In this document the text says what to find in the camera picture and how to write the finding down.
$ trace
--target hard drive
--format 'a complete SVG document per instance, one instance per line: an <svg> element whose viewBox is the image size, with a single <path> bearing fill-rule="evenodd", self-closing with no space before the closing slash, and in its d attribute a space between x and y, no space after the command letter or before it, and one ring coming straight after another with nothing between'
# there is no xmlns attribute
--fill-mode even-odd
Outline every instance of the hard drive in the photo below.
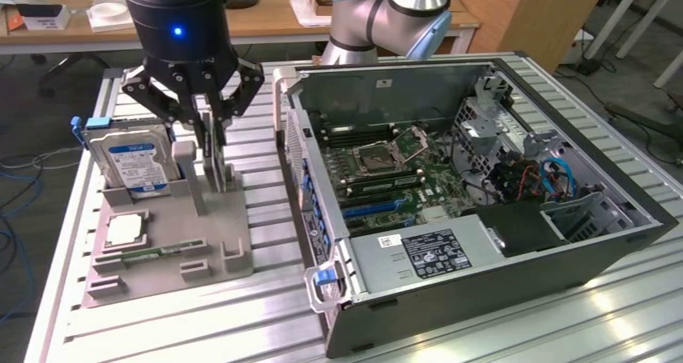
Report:
<svg viewBox="0 0 683 363"><path fill-rule="evenodd" d="M126 188L134 199L170 193L168 182L180 179L180 172L173 136L157 118L89 118L82 138L109 189Z"/></svg>

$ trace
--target blue pcie slot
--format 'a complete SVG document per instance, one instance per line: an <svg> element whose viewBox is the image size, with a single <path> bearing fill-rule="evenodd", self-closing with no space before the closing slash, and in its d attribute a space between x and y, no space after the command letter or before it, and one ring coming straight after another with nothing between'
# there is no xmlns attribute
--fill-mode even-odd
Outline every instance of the blue pcie slot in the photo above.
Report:
<svg viewBox="0 0 683 363"><path fill-rule="evenodd" d="M385 213L388 211L395 211L401 206L403 202L403 199L397 199L396 201L388 201L387 203L380 203L379 205L371 205L368 207L361 207L359 209L345 209L343 212L343 216L363 217L365 215L372 215L373 213Z"/></svg>

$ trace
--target workbench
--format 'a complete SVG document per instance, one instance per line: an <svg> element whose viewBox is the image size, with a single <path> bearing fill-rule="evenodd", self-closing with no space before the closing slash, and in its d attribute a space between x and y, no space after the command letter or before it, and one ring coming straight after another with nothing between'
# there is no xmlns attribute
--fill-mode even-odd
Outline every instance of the workbench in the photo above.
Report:
<svg viewBox="0 0 683 363"><path fill-rule="evenodd" d="M439 56L435 60L461 57ZM644 191L676 218L683 218L683 186L533 61L505 53L499 57ZM264 64L264 86L247 113L227 128L225 159L244 174L255 274L120 304L80 308L104 187L97 166L84 152L26 362L328 361L323 355L317 315L308 307L304 290L301 254L271 116L273 69L308 64ZM233 78L227 85L228 93L236 84ZM513 108L532 129L548 126L535 108L524 103L516 103ZM120 93L120 72L113 70L105 73L93 116L104 115L117 118L150 115ZM180 127L176 134L178 139L193 137ZM381 345L336 362L680 359L681 231L683 227L677 226L584 286Z"/></svg>
<svg viewBox="0 0 683 363"><path fill-rule="evenodd" d="M64 30L33 30L25 27L8 31L8 12L0 10L0 55L77 53L89 51L136 50L141 48L134 29L93 33L85 9L93 0L46 0L66 5L77 12ZM451 53L464 54L472 40L479 20L465 11L457 0L451 2L452 22L447 37L453 37ZM328 27L303 27L296 21L289 0L259 0L259 4L243 10L227 12L227 24L235 45L260 43L324 42Z"/></svg>

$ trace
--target floor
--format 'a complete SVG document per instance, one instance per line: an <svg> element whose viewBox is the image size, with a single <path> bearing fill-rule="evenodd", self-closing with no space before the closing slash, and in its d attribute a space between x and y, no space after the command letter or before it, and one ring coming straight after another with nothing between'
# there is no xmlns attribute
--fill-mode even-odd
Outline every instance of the floor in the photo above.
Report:
<svg viewBox="0 0 683 363"><path fill-rule="evenodd" d="M613 6L596 8L585 27L599 31L613 11ZM628 14L616 28L615 36L631 24L637 15ZM608 54L607 59L616 66L616 73L604 70L589 78L581 78L592 87L595 93L605 101L620 103L628 108L668 122L683 112L665 112L671 101L663 90L651 84L669 61L683 47L683 37L668 32L660 26L652 25L631 54L623 60ZM307 59L316 54L313 44L289 44L283 50L281 45L239 46L237 52L257 62ZM102 59L114 67L132 67L141 61L137 51L101 54ZM0 159L16 154L42 154L62 147L72 147L77 142L70 134L69 121L72 116L86 117L92 113L98 92L101 70L90 63L78 63L52 83L57 90L52 99L42 99L34 92L34 82L48 66L54 65L61 55L48 55L48 63L37 66L25 55L17 56L10 66L0 70ZM0 63L9 60L0 58ZM561 68L564 74L572 74L571 69ZM575 92L581 100L599 112L604 112L600 103L591 96L585 87L573 79L563 79L563 84ZM669 90L683 90L683 71L669 84ZM628 122L613 122L615 127L627 137L644 147L644 135L640 129ZM677 157L677 146L653 134L652 151L661 158ZM65 164L77 160L77 153L56 156L46 166ZM25 162L26 158L13 159L12 162ZM665 170L683 181L683 169L661 164ZM26 169L21 175L30 175L34 169ZM33 325L34 311L40 303L41 287L49 270L53 247L61 228L61 220L66 209L66 200L72 189L76 168L46 170L42 173L42 194L29 208L12 219L14 232L24 240L28 259L34 273L34 294L29 304L21 309L18 317L0 323L0 362L22 361L25 346ZM0 201L4 202L24 187L24 181L0 178ZM28 290L24 267L18 260L8 272L0 276L0 317L20 303Z"/></svg>

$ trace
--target hard disk drive label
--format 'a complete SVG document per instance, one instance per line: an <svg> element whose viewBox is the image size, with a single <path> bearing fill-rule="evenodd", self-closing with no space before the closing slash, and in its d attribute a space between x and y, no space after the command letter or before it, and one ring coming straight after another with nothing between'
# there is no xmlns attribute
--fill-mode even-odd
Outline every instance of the hard disk drive label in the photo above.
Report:
<svg viewBox="0 0 683 363"><path fill-rule="evenodd" d="M403 239L403 248L423 279L472 267L449 229Z"/></svg>
<svg viewBox="0 0 683 363"><path fill-rule="evenodd" d="M156 154L157 149L152 143L109 147L109 156L125 188L146 192L168 184L162 166L153 161Z"/></svg>

